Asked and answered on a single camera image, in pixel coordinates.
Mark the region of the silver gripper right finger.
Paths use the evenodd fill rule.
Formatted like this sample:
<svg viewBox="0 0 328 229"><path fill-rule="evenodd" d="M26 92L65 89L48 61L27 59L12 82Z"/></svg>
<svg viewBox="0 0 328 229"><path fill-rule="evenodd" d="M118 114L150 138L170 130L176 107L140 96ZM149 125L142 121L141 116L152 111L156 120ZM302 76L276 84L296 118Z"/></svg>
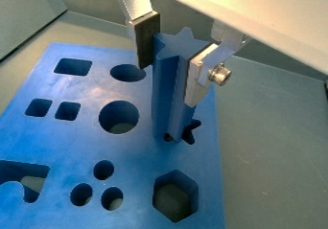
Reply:
<svg viewBox="0 0 328 229"><path fill-rule="evenodd" d="M224 86L232 72L224 62L248 44L251 38L224 22L216 20L212 28L213 41L196 53L189 62L185 104L194 107L205 98L212 83Z"/></svg>

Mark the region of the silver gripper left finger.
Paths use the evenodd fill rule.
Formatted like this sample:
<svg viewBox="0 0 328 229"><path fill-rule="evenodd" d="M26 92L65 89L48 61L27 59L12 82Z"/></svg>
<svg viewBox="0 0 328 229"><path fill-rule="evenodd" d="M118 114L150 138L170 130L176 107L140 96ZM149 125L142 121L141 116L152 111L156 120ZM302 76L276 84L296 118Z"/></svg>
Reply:
<svg viewBox="0 0 328 229"><path fill-rule="evenodd" d="M154 35L161 31L161 15L150 0L118 0L134 40L135 62L140 69L153 63Z"/></svg>

